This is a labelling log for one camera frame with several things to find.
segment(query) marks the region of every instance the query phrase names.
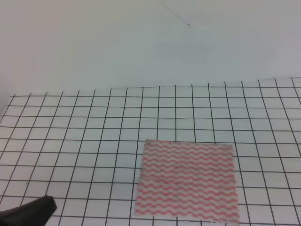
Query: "grid square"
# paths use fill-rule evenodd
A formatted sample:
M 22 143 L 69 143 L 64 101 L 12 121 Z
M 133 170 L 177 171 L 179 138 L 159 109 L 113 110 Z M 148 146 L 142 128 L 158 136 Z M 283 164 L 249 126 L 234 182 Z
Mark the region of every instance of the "grid square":
M 234 130 L 252 130 L 249 119 L 232 119 L 230 122 Z
M 112 182 L 114 169 L 95 168 L 93 182 Z
M 17 127 L 32 127 L 33 124 L 34 124 L 34 121 L 38 120 L 38 119 L 39 119 L 39 117 L 37 119 L 35 119 L 34 117 L 21 116 L 19 118 Z M 10 123 L 8 123 L 8 122 L 5 122 L 4 120 L 2 120 L 1 121 L 1 125 L 2 126 L 15 126 L 16 124 L 13 121 L 11 121 Z
M 209 97 L 209 88 L 207 87 L 193 87 L 193 97 Z
M 214 132 L 211 130 L 196 130 L 197 142 L 214 142 Z
M 11 138 L 17 138 L 17 139 L 27 139 L 31 129 L 30 128 L 15 128 L 13 134 L 11 135 Z
M 140 128 L 157 128 L 158 119 L 140 119 Z
M 141 117 L 142 118 L 157 118 L 158 117 L 158 109 L 157 108 L 142 108 L 141 109 Z
M 142 107 L 158 107 L 159 99 L 157 97 L 144 97 Z M 141 101 L 137 103 L 137 107 L 141 106 Z
M 14 168 L 14 166 L 0 166 L 0 179 L 9 180 Z
M 78 155 L 76 166 L 90 167 L 95 165 L 96 154 L 80 153 Z
M 252 108 L 252 107 L 264 108 L 264 103 L 262 98 L 248 98 L 246 99 L 246 105 L 248 108 Z
M 34 168 L 33 174 L 32 174 L 32 180 L 45 180 L 49 181 L 51 174 L 53 171 L 53 167 L 39 167 L 36 166 Z
M 258 156 L 255 144 L 236 144 L 239 156 Z
M 210 107 L 209 98 L 193 98 L 194 107 Z
M 113 184 L 111 199 L 131 199 L 132 184 Z
M 137 140 L 138 130 L 137 129 L 122 129 L 120 134 L 120 140 Z
M 267 190 L 265 188 L 245 188 L 248 204 L 269 204 Z
M 64 128 L 64 129 L 50 128 L 49 132 L 47 130 L 47 132 L 48 132 L 47 139 L 62 140 L 65 137 L 66 130 L 67 130 L 66 128 Z
M 10 181 L 4 195 L 23 196 L 26 190 L 26 181 Z
M 89 117 L 104 117 L 104 116 L 106 116 L 106 113 L 108 111 L 108 114 L 107 114 L 108 117 L 109 116 L 110 117 L 114 117 L 114 116 L 118 117 L 118 115 L 120 114 L 119 109 L 117 108 L 115 111 L 109 111 L 110 109 L 112 110 L 112 108 L 108 108 L 108 110 L 107 110 L 106 107 L 91 107 L 90 114 L 88 114 L 88 115 L 89 115 Z
M 87 204 L 87 217 L 105 217 L 107 215 L 108 200 L 89 200 Z
M 299 98 L 282 98 L 282 102 L 284 107 L 301 107 Z
M 100 140 L 102 137 L 103 129 L 84 129 L 84 140 Z
M 130 201 L 111 201 L 108 217 L 127 218 L 130 214 Z
M 177 118 L 193 118 L 192 108 L 176 108 Z
M 127 97 L 126 107 L 141 107 L 141 101 L 142 101 L 141 97 Z
M 248 111 L 245 108 L 230 108 L 230 114 L 232 119 L 248 119 Z
M 4 152 L 0 158 L 0 165 L 15 165 L 19 156 L 20 153 Z
M 279 157 L 275 144 L 258 144 L 257 148 L 260 157 Z
M 191 98 L 176 98 L 176 107 L 192 107 Z
M 26 122 L 25 121 L 25 124 L 29 124 L 29 125 L 33 125 L 33 121 L 34 121 L 34 118 L 33 117 L 12 117 L 12 116 L 3 116 L 2 117 L 2 120 L 0 121 L 0 126 L 10 126 L 10 127 L 14 127 L 17 122 L 19 124 L 19 121 L 21 119 L 28 119 L 29 122 Z
M 132 183 L 134 180 L 134 169 L 115 169 L 113 182 Z
M 86 199 L 90 189 L 90 183 L 71 182 L 67 198 Z
M 118 153 L 136 153 L 137 142 L 135 141 L 120 141 Z
M 278 149 L 281 157 L 301 157 L 297 145 L 293 145 L 293 144 L 278 145 Z
M 173 98 L 160 97 L 159 107 L 175 107 L 175 101 Z
M 111 184 L 92 183 L 90 190 L 90 199 L 109 199 L 111 193 Z
M 73 117 L 88 117 L 90 110 L 91 110 L 90 107 L 74 107 L 72 116 Z
M 135 166 L 135 155 L 133 154 L 118 154 L 116 167 L 134 167 Z
M 226 98 L 210 98 L 211 107 L 228 107 Z
M 97 167 L 114 167 L 116 161 L 116 154 L 98 154 L 96 166 Z
M 54 166 L 57 160 L 58 153 L 40 153 L 38 166 Z
M 243 98 L 229 98 L 228 99 L 229 107 L 246 107 L 246 102 Z
M 193 112 L 195 118 L 211 118 L 210 108 L 194 108 Z
M 88 118 L 87 128 L 103 128 L 104 118 Z
M 251 223 L 273 223 L 272 212 L 269 206 L 249 206 Z
M 212 129 L 212 119 L 194 119 L 195 129 Z
M 159 87 L 145 87 L 145 88 L 143 88 L 143 95 L 145 97 L 158 97 L 158 94 L 159 94 Z
M 38 153 L 21 153 L 18 165 L 34 166 L 37 162 Z
M 128 97 L 140 97 L 142 96 L 142 88 L 128 88 L 127 96 Z
M 109 107 L 124 107 L 125 97 L 111 97 L 109 101 Z
M 283 172 L 283 167 L 279 158 L 261 158 L 263 171 Z
M 51 180 L 70 181 L 73 173 L 73 167 L 55 167 Z
M 211 111 L 212 111 L 212 118 L 223 118 L 223 119 L 230 118 L 228 108 L 212 108 Z
M 256 143 L 275 143 L 275 139 L 272 132 L 254 131 Z
M 67 196 L 68 187 L 69 182 L 50 182 L 47 195 L 51 195 L 55 198 L 65 198 Z
M 287 172 L 301 172 L 301 158 L 282 159 L 283 166 Z
M 213 124 L 216 130 L 232 130 L 230 119 L 213 119 Z
M 139 128 L 140 120 L 142 120 L 142 119 L 140 119 L 140 118 L 124 118 L 122 120 L 122 128 L 123 129 Z
M 25 195 L 42 197 L 46 193 L 47 186 L 48 182 L 30 181 Z
M 77 153 L 79 152 L 80 141 L 75 140 L 64 140 L 61 152 L 62 153 Z
M 243 171 L 261 171 L 259 158 L 239 157 L 240 168 Z
M 32 170 L 33 166 L 16 166 L 12 180 L 29 180 Z
M 30 97 L 13 97 L 10 105 L 26 105 L 26 102 L 28 101 Z
M 175 141 L 175 130 L 158 129 L 158 140 Z
M 85 212 L 86 202 L 86 200 L 67 199 L 65 208 L 63 210 L 63 215 L 83 216 Z
M 241 87 L 227 87 L 226 90 L 228 97 L 244 97 L 243 88 Z
M 101 141 L 99 153 L 116 153 L 118 141 Z
M 292 205 L 293 201 L 289 189 L 269 188 L 271 205 Z
M 74 166 L 77 154 L 60 153 L 56 162 L 57 166 Z
M 298 219 L 293 206 L 272 206 L 276 224 L 297 224 Z
M 219 143 L 233 143 L 233 132 L 232 131 L 214 131 L 215 140 Z
M 159 118 L 175 118 L 175 109 L 159 108 Z

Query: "wavy pink line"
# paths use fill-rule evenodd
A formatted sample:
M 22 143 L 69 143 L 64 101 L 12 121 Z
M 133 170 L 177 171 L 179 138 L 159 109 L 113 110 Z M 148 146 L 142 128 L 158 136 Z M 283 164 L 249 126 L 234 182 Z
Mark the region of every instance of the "wavy pink line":
M 214 216 L 205 216 L 201 213 L 199 214 L 194 214 L 193 212 L 191 211 L 188 211 L 186 212 L 185 214 L 183 214 L 182 212 L 178 211 L 178 212 L 173 212 L 173 211 L 170 211 L 170 210 L 166 210 L 166 211 L 161 211 L 161 210 L 156 210 L 156 211 L 151 211 L 151 210 L 145 210 L 145 211 L 142 211 L 142 210 L 139 210 L 139 209 L 135 209 L 136 213 L 137 214 L 151 214 L 151 215 L 156 215 L 156 214 L 162 214 L 162 215 L 165 215 L 165 214 L 170 214 L 172 216 L 187 216 L 189 214 L 191 214 L 193 217 L 195 218 L 203 218 L 203 219 L 212 219 L 213 221 L 216 221 L 216 222 L 233 222 L 233 223 L 239 223 L 238 219 L 237 220 L 234 220 L 234 221 L 229 221 L 229 219 L 224 219 L 224 218 L 216 218 Z
M 143 177 L 143 180 L 145 181 L 150 181 L 150 182 L 157 182 L 157 183 L 165 183 L 165 184 L 173 184 L 173 185 L 183 185 L 183 186 L 195 186 L 195 187 L 198 187 L 198 186 L 202 186 L 203 184 L 202 183 L 193 183 L 193 182 L 185 182 L 185 181 L 174 181 L 174 180 L 165 180 L 165 179 L 147 179 L 147 177 Z M 231 183 L 234 183 L 235 184 L 235 180 L 228 180 L 228 181 L 225 181 L 225 180 L 214 180 L 214 179 L 201 179 L 201 182 L 205 182 L 205 183 L 210 183 L 210 182 L 213 182 L 215 184 L 221 184 L 221 183 L 224 183 L 224 184 L 231 184 Z
M 187 159 L 187 160 L 191 160 L 191 159 L 193 159 L 193 160 L 199 160 L 199 159 L 200 159 L 199 157 L 185 156 L 184 154 L 185 154 L 185 153 L 183 153 L 182 155 L 179 155 L 179 154 L 175 155 L 175 153 L 174 153 L 174 154 L 166 155 L 165 153 L 163 153 L 163 154 L 149 153 L 149 152 L 144 152 L 144 153 L 143 153 L 143 155 L 147 155 L 147 156 L 150 156 L 150 157 L 156 156 L 156 157 L 158 157 L 158 158 L 168 158 L 168 159 L 169 159 L 169 158 L 174 157 L 174 158 L 181 158 L 181 159 Z M 205 155 L 213 155 L 213 156 L 216 156 L 217 153 L 207 153 L 207 154 L 205 154 Z
M 179 145 L 154 145 L 155 147 L 158 148 L 167 148 L 167 149 L 176 149 L 176 150 L 195 150 L 195 151 L 229 151 L 229 150 L 233 150 L 232 147 L 195 147 L 195 146 L 190 146 L 190 147 L 184 147 L 184 146 L 179 146 Z
M 216 209 L 222 209 L 222 208 L 225 208 L 225 209 L 229 209 L 229 210 L 237 210 L 237 205 L 236 203 L 233 203 L 232 206 L 226 206 L 226 205 L 223 205 L 223 204 L 214 204 L 214 203 L 207 203 L 207 202 L 203 202 L 203 201 L 194 201 L 192 199 L 187 199 L 187 200 L 184 200 L 184 199 L 181 199 L 181 198 L 176 198 L 176 199 L 172 199 L 172 198 L 162 198 L 162 197 L 157 197 L 157 198 L 153 198 L 153 197 L 150 197 L 150 196 L 146 196 L 146 197 L 143 197 L 141 195 L 138 195 L 136 197 L 136 200 L 142 200 L 142 201 L 152 201 L 152 202 L 157 202 L 157 201 L 161 201 L 161 202 L 182 202 L 182 203 L 188 203 L 188 204 L 194 204 L 194 205 L 200 205 L 200 204 L 203 204 L 204 206 L 213 206 L 214 208 Z
M 186 192 L 203 192 L 204 188 L 214 188 L 214 189 L 223 189 L 225 191 L 231 191 L 231 190 L 235 190 L 235 186 L 214 186 L 214 185 L 204 185 L 204 184 L 199 184 L 199 187 L 201 187 L 201 189 L 194 189 L 192 187 L 180 187 L 180 186 L 163 186 L 163 185 L 154 185 L 154 184 L 145 184 L 143 182 L 139 183 L 139 186 L 145 187 L 145 188 L 154 188 L 154 189 L 164 189 L 164 190 L 173 190 L 173 191 L 186 191 Z
M 213 194 L 213 195 L 225 195 L 225 196 L 231 196 L 231 195 L 236 195 L 235 192 L 231 192 L 229 194 L 227 193 L 224 193 L 224 192 L 203 192 L 204 194 Z M 179 196 L 183 196 L 183 197 L 189 197 L 189 198 L 194 198 L 194 199 L 204 199 L 206 201 L 215 201 L 215 202 L 225 202 L 225 203 L 232 203 L 232 202 L 235 202 L 237 203 L 237 199 L 235 198 L 232 198 L 232 199 L 229 199 L 229 200 L 226 200 L 225 198 L 214 198 L 214 197 L 205 197 L 203 195 L 194 195 L 194 194 L 185 194 L 185 193 L 172 193 L 172 192 L 162 192 L 162 191 L 152 191 L 152 190 L 148 190 L 148 191 L 144 191 L 142 189 L 138 189 L 138 194 L 152 194 L 152 195 L 163 195 L 163 196 L 173 196 L 173 197 L 179 197 Z
M 155 163 L 148 164 L 148 162 L 150 162 L 150 161 L 151 161 L 150 159 L 145 158 L 145 162 L 143 162 L 143 166 L 157 167 L 157 168 L 164 167 L 164 168 L 185 169 L 185 170 L 189 170 L 189 169 L 203 170 L 204 169 L 203 167 L 186 166 L 187 164 L 185 164 L 182 161 L 175 162 L 175 164 L 177 164 L 177 165 L 165 165 L 165 164 L 158 165 L 158 164 L 155 164 Z M 159 162 L 167 163 L 164 159 L 159 160 Z M 211 163 L 211 162 L 208 162 L 208 163 L 203 162 L 202 165 L 203 166 L 232 167 L 232 168 L 234 168 L 234 165 L 231 164 L 231 163 L 229 163 L 229 164 L 222 164 L 222 163 L 221 164 L 214 164 L 214 163 Z
M 153 203 L 146 203 L 146 204 L 142 204 L 140 202 L 137 202 L 136 205 L 142 207 L 142 208 L 146 208 L 146 207 L 151 207 L 151 208 L 157 208 L 157 207 L 161 207 L 161 208 L 172 208 L 172 209 L 182 209 L 182 210 L 193 210 L 193 211 L 203 211 L 205 213 L 214 213 L 216 215 L 225 215 L 227 217 L 231 216 L 231 217 L 239 217 L 239 214 L 238 213 L 231 213 L 231 214 L 228 214 L 226 213 L 225 211 L 215 211 L 213 209 L 208 209 L 206 210 L 205 208 L 199 206 L 197 208 L 193 207 L 193 206 L 182 206 L 181 204 L 179 205 L 173 205 L 173 204 L 166 204 L 166 205 L 163 205 L 161 203 L 156 203 L 156 204 L 153 204 Z
M 185 173 L 185 174 L 192 174 L 194 176 L 199 175 L 199 173 L 196 173 L 194 171 L 184 171 L 184 170 L 179 170 L 179 171 L 175 171 L 175 170 L 164 170 L 164 169 L 142 169 L 143 172 L 156 172 L 156 173 L 170 173 L 170 174 L 177 174 L 177 173 Z M 228 169 L 228 170 L 224 170 L 224 169 L 215 169 L 215 168 L 203 168 L 200 167 L 199 170 L 203 170 L 203 171 L 209 171 L 212 170 L 213 172 L 223 172 L 223 173 L 230 173 L 230 172 L 234 172 L 234 169 Z
M 144 173 L 145 169 L 141 170 L 141 177 L 145 178 L 157 178 L 159 175 L 156 174 L 145 174 Z M 162 175 L 160 174 L 160 178 L 173 178 L 173 179 L 183 179 L 183 180 L 187 180 L 187 179 L 191 179 L 191 180 L 203 180 L 203 177 L 208 177 L 208 176 L 212 176 L 212 177 L 223 177 L 223 178 L 234 178 L 233 175 L 224 175 L 224 174 L 214 174 L 214 173 L 203 173 L 203 172 L 199 172 L 198 176 L 182 176 L 182 175 L 166 175 L 165 173 L 163 173 Z

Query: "black grid line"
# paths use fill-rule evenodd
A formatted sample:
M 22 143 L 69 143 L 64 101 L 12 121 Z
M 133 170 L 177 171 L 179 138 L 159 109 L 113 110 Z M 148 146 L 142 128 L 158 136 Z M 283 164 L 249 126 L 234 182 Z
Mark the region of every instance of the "black grid line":
M 253 134 L 253 138 L 254 138 L 254 141 L 255 141 L 256 138 L 255 138 L 255 135 L 254 135 L 254 131 L 253 131 L 253 130 L 252 130 L 252 134 Z M 259 151 L 258 151 L 257 144 L 255 144 L 255 146 L 256 146 L 256 151 L 257 151 L 257 154 L 258 154 L 258 159 L 259 159 L 260 168 L 261 168 L 261 171 L 262 171 L 264 186 L 266 187 L 266 192 L 267 192 L 267 195 L 268 195 L 268 200 L 269 200 L 270 210 L 271 210 L 272 217 L 273 217 L 273 222 L 274 222 L 274 224 L 275 224 L 275 217 L 274 217 L 273 209 L 272 209 L 272 206 L 271 206 L 269 191 L 268 191 L 268 189 L 267 189 L 267 182 L 266 182 L 266 179 L 265 179 L 265 176 L 264 176 L 264 173 L 263 173 L 262 162 L 261 162 L 261 160 L 260 160 L 260 155 L 259 155 Z
M 65 192 L 55 195 L 62 212 L 55 213 L 53 217 L 61 225 L 66 224 L 63 223 L 63 219 L 78 219 L 82 226 L 86 226 L 85 219 L 91 218 L 103 220 L 106 225 L 111 225 L 113 223 L 110 222 L 111 220 L 122 220 L 122 224 L 128 226 L 136 224 L 135 220 L 146 220 L 148 224 L 152 222 L 152 225 L 168 221 L 174 226 L 183 225 L 184 222 L 197 222 L 198 225 L 209 223 L 182 218 L 140 218 L 133 215 L 134 186 L 138 184 L 135 178 L 141 169 L 138 166 L 138 159 L 143 154 L 143 142 L 146 138 L 162 140 L 166 137 L 163 133 L 169 133 L 174 136 L 173 141 L 177 142 L 221 143 L 232 144 L 235 147 L 235 173 L 239 180 L 237 188 L 241 192 L 238 204 L 244 212 L 240 222 L 242 225 L 300 226 L 301 203 L 298 198 L 301 191 L 299 181 L 301 167 L 298 165 L 301 164 L 299 147 L 301 124 L 298 121 L 301 121 L 300 84 L 300 78 L 289 78 L 285 81 L 276 79 L 252 85 L 241 82 L 233 86 L 231 83 L 224 82 L 219 86 L 191 84 L 190 86 L 142 87 L 135 90 L 111 89 L 106 95 L 97 95 L 95 90 L 88 95 L 81 92 L 77 92 L 77 95 L 63 92 L 60 95 L 48 93 L 11 96 L 0 119 L 0 209 L 14 202 L 18 202 L 19 205 L 38 198 L 40 194 L 32 192 L 30 186 L 32 182 L 37 185 L 47 184 L 45 194 L 48 194 L 50 187 L 56 183 L 67 185 Z M 99 102 L 94 101 L 96 97 L 100 97 Z M 62 110 L 68 113 L 57 113 Z M 218 121 L 224 123 L 224 126 L 217 124 Z M 34 129 L 45 132 L 46 136 L 45 138 L 19 137 L 13 136 L 13 132 L 9 136 L 3 133 L 3 131 L 11 132 L 16 129 L 18 131 Z M 80 137 L 69 136 L 69 130 L 80 131 Z M 49 136 L 50 131 L 58 131 L 60 135 Z M 94 133 L 99 134 L 99 137 L 88 135 Z M 112 134 L 112 137 L 105 136 L 105 133 Z M 135 133 L 135 135 L 124 137 L 124 133 Z M 211 135 L 203 138 L 200 137 L 200 133 Z M 242 139 L 239 134 L 247 134 L 247 138 Z M 21 160 L 21 155 L 34 156 L 34 160 Z M 53 156 L 53 159 L 49 159 L 49 162 L 40 162 L 42 155 Z M 62 161 L 61 156 L 73 160 L 69 164 L 66 160 Z M 93 163 L 77 165 L 80 156 L 93 159 Z M 99 162 L 103 158 L 108 159 L 108 156 L 114 156 L 112 164 L 103 165 Z M 123 158 L 131 161 L 120 165 L 119 161 Z M 16 168 L 18 171 L 24 169 L 22 177 L 16 177 Z M 37 169 L 49 173 L 49 176 L 34 178 L 33 174 Z M 94 181 L 97 170 L 102 169 L 112 170 L 112 177 L 108 181 Z M 91 179 L 75 178 L 75 170 L 92 172 L 92 175 L 89 174 Z M 131 170 L 132 174 L 128 175 L 129 180 L 114 180 L 114 177 L 117 178 L 117 170 L 119 172 Z M 70 172 L 70 175 L 64 176 L 63 179 L 54 175 L 54 172 L 57 174 L 65 171 Z M 258 177 L 258 175 L 261 175 L 262 182 L 250 180 L 250 177 Z M 277 176 L 279 181 L 276 179 L 271 181 L 271 175 Z M 13 185 L 16 182 L 21 185 L 20 188 L 10 186 L 10 183 Z M 80 194 L 70 196 L 71 183 L 88 187 L 85 191 L 87 197 Z M 92 184 L 109 186 L 110 195 L 90 196 L 93 192 Z M 118 188 L 121 185 L 130 188 L 128 191 L 123 191 L 128 195 L 114 197 L 113 185 Z M 265 193 L 266 196 L 263 198 L 267 199 L 266 202 L 257 203 L 251 200 L 252 198 L 258 200 L 258 197 L 250 193 L 255 191 L 259 192 L 258 195 Z M 289 201 L 275 197 L 275 194 L 286 194 Z M 83 203 L 83 209 L 80 212 L 70 209 L 70 206 L 66 205 L 70 199 Z M 104 214 L 91 215 L 91 208 L 88 208 L 90 200 L 109 203 L 105 207 Z M 112 202 L 114 208 L 117 202 L 128 202 L 129 214 L 111 215 L 112 210 L 109 208 L 113 205 Z M 266 216 L 258 218 L 257 213 L 254 212 L 257 208 L 261 208 L 271 216 L 267 219 L 264 219 Z M 283 219 L 279 219 L 280 210 L 283 210 L 280 214 Z
M 225 83 L 225 92 L 226 92 L 226 97 L 228 97 L 226 83 Z M 229 110 L 229 114 L 230 114 L 230 122 L 231 122 L 232 134 L 233 134 L 233 139 L 234 139 L 234 146 L 235 146 L 235 150 L 236 150 L 236 155 L 238 156 L 238 148 L 237 148 L 237 144 L 236 144 L 236 140 L 235 140 L 235 134 L 234 134 L 233 123 L 232 123 L 232 119 L 231 119 L 231 113 L 230 113 L 230 107 L 229 107 L 228 98 L 227 98 L 227 105 L 228 105 L 228 110 Z M 239 167 L 239 173 L 240 173 L 240 178 L 241 178 L 241 184 L 242 184 L 242 188 L 243 188 L 243 192 L 244 192 L 244 199 L 245 199 L 245 202 L 246 202 L 246 209 L 247 209 L 247 214 L 248 214 L 248 220 L 249 220 L 250 226 L 251 226 L 250 213 L 249 213 L 248 203 L 247 203 L 247 199 L 246 199 L 246 191 L 245 191 L 245 186 L 244 186 L 244 178 L 243 178 L 243 175 L 242 175 L 242 172 L 241 172 L 239 158 L 238 158 L 238 167 Z
M 122 127 L 122 123 L 123 123 L 123 119 L 124 119 L 123 116 L 124 116 L 126 103 L 127 103 L 127 90 L 126 90 L 126 95 L 125 95 L 125 100 L 124 100 L 124 108 L 123 108 L 123 113 L 122 113 L 122 118 L 121 118 L 121 127 Z M 107 216 L 106 216 L 106 219 L 105 219 L 105 226 L 107 225 L 107 222 L 108 222 L 108 215 L 109 215 L 109 210 L 110 210 L 110 202 L 111 202 L 112 189 L 113 189 L 113 183 L 114 183 L 114 177 L 115 177 L 115 170 L 116 170 L 116 164 L 117 164 L 117 158 L 118 158 L 118 150 L 119 150 L 119 145 L 120 145 L 121 132 L 122 132 L 122 130 L 120 129 L 119 139 L 118 139 L 118 146 L 117 146 L 117 151 L 116 151 L 115 164 L 114 164 L 114 170 L 113 170 L 112 185 L 111 185 L 108 208 L 107 208 Z

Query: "cloth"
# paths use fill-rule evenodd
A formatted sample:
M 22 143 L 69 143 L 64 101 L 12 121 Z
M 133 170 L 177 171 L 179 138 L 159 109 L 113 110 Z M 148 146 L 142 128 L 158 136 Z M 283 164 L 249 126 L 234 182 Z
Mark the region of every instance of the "cloth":
M 232 145 L 147 140 L 135 214 L 238 223 Z

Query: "table surface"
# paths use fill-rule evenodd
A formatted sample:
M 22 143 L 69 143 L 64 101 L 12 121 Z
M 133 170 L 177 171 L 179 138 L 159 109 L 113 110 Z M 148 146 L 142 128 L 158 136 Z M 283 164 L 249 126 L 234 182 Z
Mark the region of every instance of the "table surface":
M 241 225 L 301 220 L 301 78 L 19 94 L 0 121 L 0 210 L 43 195 L 47 226 L 214 226 L 134 215 L 144 140 L 235 148 Z

